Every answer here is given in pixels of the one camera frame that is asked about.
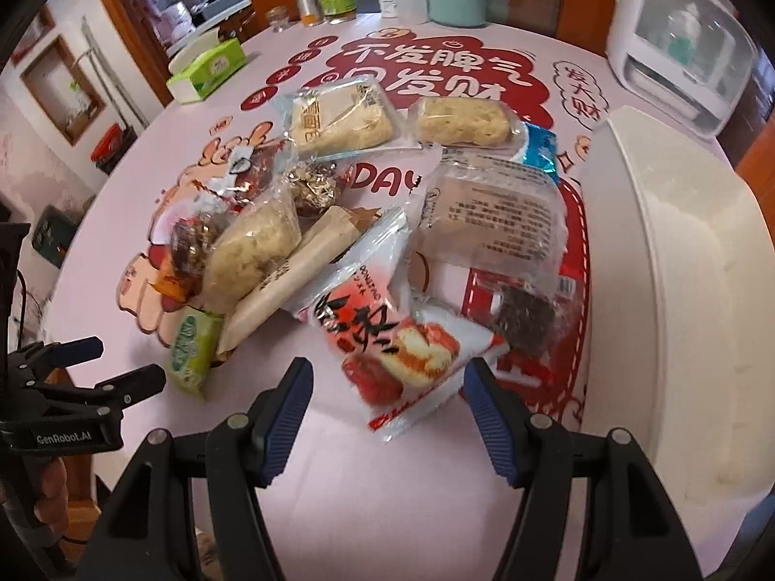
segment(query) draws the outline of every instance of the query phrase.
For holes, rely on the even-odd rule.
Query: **red and white snack bag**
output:
[[[342,355],[372,430],[387,441],[455,395],[474,356],[495,360],[502,337],[413,294],[406,213],[388,210],[285,309],[325,331]]]

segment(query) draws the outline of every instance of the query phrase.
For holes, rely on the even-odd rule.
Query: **blue wrapper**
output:
[[[559,185],[557,174],[557,135],[535,124],[525,123],[528,127],[528,148],[522,163],[544,170]]]

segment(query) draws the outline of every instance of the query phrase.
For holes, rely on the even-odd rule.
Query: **green tissue box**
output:
[[[177,102],[196,103],[217,90],[246,63],[247,57],[239,41],[230,39],[200,54],[180,74],[167,81],[167,88]]]

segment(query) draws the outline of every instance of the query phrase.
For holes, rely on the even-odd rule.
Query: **metal screw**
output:
[[[552,418],[543,413],[536,413],[530,417],[530,424],[539,430],[546,430],[552,426]]]
[[[241,428],[245,428],[250,422],[250,419],[247,418],[247,415],[245,413],[234,413],[234,415],[231,415],[229,419],[226,420],[226,424],[231,428],[232,430],[239,430]]]
[[[625,429],[618,428],[611,432],[611,439],[613,439],[618,444],[627,445],[630,441],[633,440],[633,436]]]
[[[148,443],[158,445],[167,439],[167,431],[163,428],[155,428],[148,433]]]

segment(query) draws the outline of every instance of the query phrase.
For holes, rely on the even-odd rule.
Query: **green snack package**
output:
[[[169,378],[197,398],[204,399],[202,388],[216,356],[223,316],[186,306],[177,337],[170,349]]]

